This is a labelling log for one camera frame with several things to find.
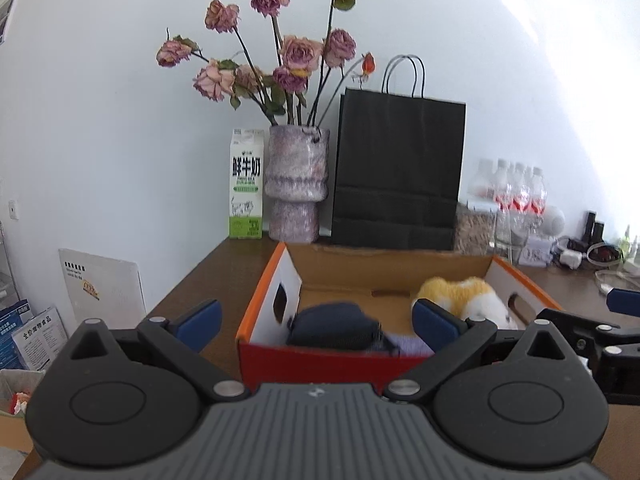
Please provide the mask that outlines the purple knitted cloth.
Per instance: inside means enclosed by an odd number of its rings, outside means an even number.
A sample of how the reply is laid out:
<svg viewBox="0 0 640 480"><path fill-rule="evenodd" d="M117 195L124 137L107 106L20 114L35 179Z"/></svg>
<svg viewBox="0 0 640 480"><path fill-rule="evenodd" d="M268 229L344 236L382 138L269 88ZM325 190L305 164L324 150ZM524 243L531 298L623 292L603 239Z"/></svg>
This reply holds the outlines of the purple knitted cloth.
<svg viewBox="0 0 640 480"><path fill-rule="evenodd" d="M382 348L391 356L402 358L428 358L434 354L431 347L418 336L386 334L382 338Z"/></svg>

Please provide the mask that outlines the yellow white plush hamster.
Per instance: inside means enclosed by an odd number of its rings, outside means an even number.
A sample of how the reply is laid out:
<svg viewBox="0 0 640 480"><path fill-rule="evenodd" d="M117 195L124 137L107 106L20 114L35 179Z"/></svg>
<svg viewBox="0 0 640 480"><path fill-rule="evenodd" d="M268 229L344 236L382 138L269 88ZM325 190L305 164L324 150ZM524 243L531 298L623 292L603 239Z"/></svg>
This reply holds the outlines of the yellow white plush hamster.
<svg viewBox="0 0 640 480"><path fill-rule="evenodd" d="M461 321L486 318L500 330L518 330L518 322L506 304L485 280L472 276L463 281L428 278L413 298L411 312L419 300L430 300Z"/></svg>

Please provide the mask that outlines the navy zipper pouch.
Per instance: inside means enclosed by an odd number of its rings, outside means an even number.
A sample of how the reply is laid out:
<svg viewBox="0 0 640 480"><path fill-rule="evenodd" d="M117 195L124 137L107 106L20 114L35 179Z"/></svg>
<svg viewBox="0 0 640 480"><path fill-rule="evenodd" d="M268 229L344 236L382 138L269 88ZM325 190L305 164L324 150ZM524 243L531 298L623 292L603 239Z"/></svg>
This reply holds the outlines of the navy zipper pouch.
<svg viewBox="0 0 640 480"><path fill-rule="evenodd" d="M318 304L298 312L288 322L286 344L335 351L398 352L381 323L353 302Z"/></svg>

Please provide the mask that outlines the white tin box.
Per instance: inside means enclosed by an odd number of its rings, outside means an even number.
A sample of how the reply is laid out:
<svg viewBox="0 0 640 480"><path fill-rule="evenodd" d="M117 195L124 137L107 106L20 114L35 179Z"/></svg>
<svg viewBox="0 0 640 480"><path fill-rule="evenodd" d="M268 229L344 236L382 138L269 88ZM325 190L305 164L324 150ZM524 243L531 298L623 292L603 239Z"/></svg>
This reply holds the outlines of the white tin box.
<svg viewBox="0 0 640 480"><path fill-rule="evenodd" d="M552 260L555 239L546 236L529 235L518 257L519 266L545 268Z"/></svg>

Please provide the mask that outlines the white round speaker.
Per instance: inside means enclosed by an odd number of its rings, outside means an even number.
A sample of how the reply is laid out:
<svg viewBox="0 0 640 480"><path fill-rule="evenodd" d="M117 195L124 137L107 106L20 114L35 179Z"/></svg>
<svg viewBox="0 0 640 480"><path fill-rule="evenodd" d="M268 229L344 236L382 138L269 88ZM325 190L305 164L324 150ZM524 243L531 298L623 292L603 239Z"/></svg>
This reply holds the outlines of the white round speaker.
<svg viewBox="0 0 640 480"><path fill-rule="evenodd" d="M541 234L548 237L559 237L564 229L564 212L557 206L547 206L541 217Z"/></svg>

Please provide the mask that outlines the clear jar of seeds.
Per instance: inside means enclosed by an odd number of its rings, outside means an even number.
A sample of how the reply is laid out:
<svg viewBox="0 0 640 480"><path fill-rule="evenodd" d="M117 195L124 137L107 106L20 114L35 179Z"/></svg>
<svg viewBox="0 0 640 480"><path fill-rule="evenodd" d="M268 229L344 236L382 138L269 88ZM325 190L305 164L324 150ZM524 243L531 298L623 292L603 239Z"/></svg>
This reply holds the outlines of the clear jar of seeds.
<svg viewBox="0 0 640 480"><path fill-rule="evenodd" d="M454 252L486 256L495 245L498 204L486 200L458 203L454 226Z"/></svg>

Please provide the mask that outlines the red orange cardboard box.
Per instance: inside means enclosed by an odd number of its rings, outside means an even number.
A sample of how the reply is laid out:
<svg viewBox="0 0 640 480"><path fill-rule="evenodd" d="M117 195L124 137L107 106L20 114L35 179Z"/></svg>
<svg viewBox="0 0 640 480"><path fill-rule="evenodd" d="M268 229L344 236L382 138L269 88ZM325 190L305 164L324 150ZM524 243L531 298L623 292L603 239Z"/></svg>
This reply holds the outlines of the red orange cardboard box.
<svg viewBox="0 0 640 480"><path fill-rule="evenodd" d="M534 281L497 256L280 243L236 332L244 384L256 389L265 382L365 382L383 389L420 364L420 358L290 347L288 321L317 304L346 301L378 320L384 332L409 335L411 303L428 278L482 278L503 302L520 297L529 306L518 317L521 325L545 308L559 307Z"/></svg>

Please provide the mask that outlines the clear glass cup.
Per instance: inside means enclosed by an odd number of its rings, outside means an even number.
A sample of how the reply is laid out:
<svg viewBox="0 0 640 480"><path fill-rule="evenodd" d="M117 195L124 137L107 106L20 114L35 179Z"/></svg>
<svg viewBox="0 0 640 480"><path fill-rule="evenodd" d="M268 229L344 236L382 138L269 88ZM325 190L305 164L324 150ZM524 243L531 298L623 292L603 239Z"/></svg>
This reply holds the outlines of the clear glass cup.
<svg viewBox="0 0 640 480"><path fill-rule="evenodd" d="M497 252L517 264L529 236L527 214L516 209L499 209L495 242Z"/></svg>

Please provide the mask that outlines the blue white brochures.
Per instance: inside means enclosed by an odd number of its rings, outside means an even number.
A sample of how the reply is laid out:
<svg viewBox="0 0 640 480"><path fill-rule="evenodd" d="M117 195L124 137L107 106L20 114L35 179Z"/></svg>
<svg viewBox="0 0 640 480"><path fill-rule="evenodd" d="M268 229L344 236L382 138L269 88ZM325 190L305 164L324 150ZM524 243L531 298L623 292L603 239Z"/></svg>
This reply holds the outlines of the blue white brochures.
<svg viewBox="0 0 640 480"><path fill-rule="evenodd" d="M2 370L46 370L67 341L56 307L34 315L24 299L1 310Z"/></svg>

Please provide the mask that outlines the pack of water bottles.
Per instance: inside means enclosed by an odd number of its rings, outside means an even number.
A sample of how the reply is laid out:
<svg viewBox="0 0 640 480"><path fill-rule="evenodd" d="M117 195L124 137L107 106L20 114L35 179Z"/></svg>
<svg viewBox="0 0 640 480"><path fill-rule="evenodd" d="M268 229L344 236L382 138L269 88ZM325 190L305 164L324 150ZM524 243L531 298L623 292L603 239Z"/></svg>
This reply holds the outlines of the pack of water bottles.
<svg viewBox="0 0 640 480"><path fill-rule="evenodd" d="M493 200L500 210L515 211L541 217L547 208L548 192L544 172L522 162L512 164L505 159L497 163L481 159L468 186L469 196Z"/></svg>

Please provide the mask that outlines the cardboard waste box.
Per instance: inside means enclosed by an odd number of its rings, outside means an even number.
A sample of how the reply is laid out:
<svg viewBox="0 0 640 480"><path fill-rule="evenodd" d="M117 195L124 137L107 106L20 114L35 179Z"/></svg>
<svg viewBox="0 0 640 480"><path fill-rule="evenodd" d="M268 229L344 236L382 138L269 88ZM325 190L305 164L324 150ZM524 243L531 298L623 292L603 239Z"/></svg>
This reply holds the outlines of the cardboard waste box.
<svg viewBox="0 0 640 480"><path fill-rule="evenodd" d="M26 428L26 405L43 378L43 372L34 370L2 370L1 387L1 426L2 448L29 453L32 450L32 438Z"/></svg>

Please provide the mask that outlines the black paper bag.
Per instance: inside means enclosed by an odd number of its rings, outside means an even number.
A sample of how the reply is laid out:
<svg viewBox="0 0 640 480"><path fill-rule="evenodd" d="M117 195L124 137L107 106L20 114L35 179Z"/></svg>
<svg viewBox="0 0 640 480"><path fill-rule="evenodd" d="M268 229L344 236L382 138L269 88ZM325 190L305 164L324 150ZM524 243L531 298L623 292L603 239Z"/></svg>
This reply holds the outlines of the black paper bag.
<svg viewBox="0 0 640 480"><path fill-rule="evenodd" d="M381 249L448 250L460 188L466 106L427 99L426 71L414 54L410 96L348 89L341 97L332 243Z"/></svg>

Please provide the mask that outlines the purple ceramic vase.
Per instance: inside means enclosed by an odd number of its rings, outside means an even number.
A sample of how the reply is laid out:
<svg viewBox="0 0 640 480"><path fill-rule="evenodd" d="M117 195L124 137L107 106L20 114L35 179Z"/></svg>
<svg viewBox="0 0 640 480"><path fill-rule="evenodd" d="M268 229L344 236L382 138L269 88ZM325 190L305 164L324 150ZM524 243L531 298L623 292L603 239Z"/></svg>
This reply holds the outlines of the purple ceramic vase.
<svg viewBox="0 0 640 480"><path fill-rule="evenodd" d="M328 197L329 138L329 130L317 127L269 129L265 194L273 240L310 244L318 238L319 204Z"/></svg>

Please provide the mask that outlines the white green milk carton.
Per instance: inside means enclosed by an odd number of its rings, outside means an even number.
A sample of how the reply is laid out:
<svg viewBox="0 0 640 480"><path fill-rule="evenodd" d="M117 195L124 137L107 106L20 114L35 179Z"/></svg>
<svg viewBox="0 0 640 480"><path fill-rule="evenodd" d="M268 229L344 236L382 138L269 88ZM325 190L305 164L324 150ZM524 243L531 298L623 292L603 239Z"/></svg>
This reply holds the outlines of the white green milk carton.
<svg viewBox="0 0 640 480"><path fill-rule="evenodd" d="M265 131L235 128L230 143L229 237L262 237Z"/></svg>

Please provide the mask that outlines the dried pink rose bouquet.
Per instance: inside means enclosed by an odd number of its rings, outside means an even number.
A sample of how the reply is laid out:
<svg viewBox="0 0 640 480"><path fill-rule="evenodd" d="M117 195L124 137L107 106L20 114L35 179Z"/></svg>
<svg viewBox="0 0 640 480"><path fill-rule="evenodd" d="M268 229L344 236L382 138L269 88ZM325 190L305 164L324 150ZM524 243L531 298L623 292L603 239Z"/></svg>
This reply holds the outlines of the dried pink rose bouquet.
<svg viewBox="0 0 640 480"><path fill-rule="evenodd" d="M239 51L226 58L207 56L193 39L170 32L155 53L161 68L174 68L194 58L202 63L192 87L205 99L228 102L235 110L243 102L255 104L270 126L318 128L326 114L320 100L330 78L337 76L334 90L349 79L365 84L376 69L372 53L361 53L355 38L335 26L335 14L346 13L356 0L329 0L326 27L321 38L287 34L280 15L291 0L248 0L250 8L269 23L267 48L274 54L273 66L259 66L241 34L241 8L236 3L212 0L203 22L210 32L230 35Z"/></svg>

